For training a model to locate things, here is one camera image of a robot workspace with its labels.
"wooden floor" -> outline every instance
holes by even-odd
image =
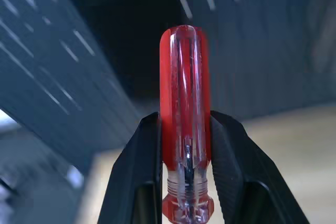
[[[243,123],[249,136],[273,159],[310,223],[336,223],[336,105],[296,110]],[[120,151],[97,156],[78,224],[96,224],[109,175]],[[163,197],[167,193],[163,173]],[[209,223],[224,223],[208,169],[215,212]],[[169,223],[163,217],[163,223]]]

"black plastic jaw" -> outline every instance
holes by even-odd
[[[307,224],[278,168],[244,127],[211,114],[213,174],[225,224]]]
[[[159,113],[143,118],[115,162],[98,224],[162,223]]]
[[[212,112],[212,166],[225,224],[309,224],[273,161],[228,115]],[[115,162],[98,224],[162,223],[161,125],[145,117]]]

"dark gray panel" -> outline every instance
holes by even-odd
[[[86,172],[139,116],[69,0],[0,0],[0,106]]]
[[[209,38],[215,110],[246,119],[333,99],[330,77],[308,66],[311,0],[214,0],[214,10],[187,2],[186,22]]]

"transparent plastic handle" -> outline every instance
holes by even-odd
[[[163,213],[172,223],[207,223],[214,211],[207,194],[209,89],[206,41],[200,30],[179,26],[160,43],[160,111],[168,195]]]

